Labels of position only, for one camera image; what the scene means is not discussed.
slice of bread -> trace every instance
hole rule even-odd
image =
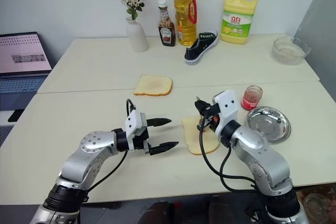
[[[140,78],[134,95],[150,95],[152,97],[167,95],[172,90],[172,86],[173,82],[169,77],[144,74]]]
[[[188,150],[194,155],[202,154],[201,147],[199,146],[200,132],[197,129],[199,120],[199,116],[189,116],[181,119],[184,128],[185,143],[187,144]],[[219,140],[215,133],[209,129],[209,127],[205,128],[203,131],[203,147],[205,153],[213,152],[218,146]]]

yellow detergent bottle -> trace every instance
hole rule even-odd
[[[225,0],[220,38],[245,44],[258,0]]]

stainless steel plate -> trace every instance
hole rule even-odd
[[[286,140],[291,132],[288,119],[271,107],[257,107],[247,114],[247,125],[260,132],[271,144]]]

shoe sole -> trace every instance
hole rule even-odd
[[[212,49],[218,42],[218,32],[215,31],[215,30],[210,30],[210,31],[207,31],[207,33],[213,33],[213,34],[217,34],[217,37],[216,39],[214,40],[214,42],[212,42],[210,44],[210,46],[208,46],[207,48],[204,49],[203,52],[201,52],[201,54],[194,60],[186,60],[184,59],[185,63],[188,64],[188,65],[195,65],[197,64],[200,60],[201,60],[201,57],[203,56],[204,53],[206,53],[208,50]]]

white vase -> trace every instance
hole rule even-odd
[[[126,34],[133,50],[136,52],[145,52],[149,48],[149,45],[142,26],[136,20],[132,20],[131,17],[126,18],[126,21]]]

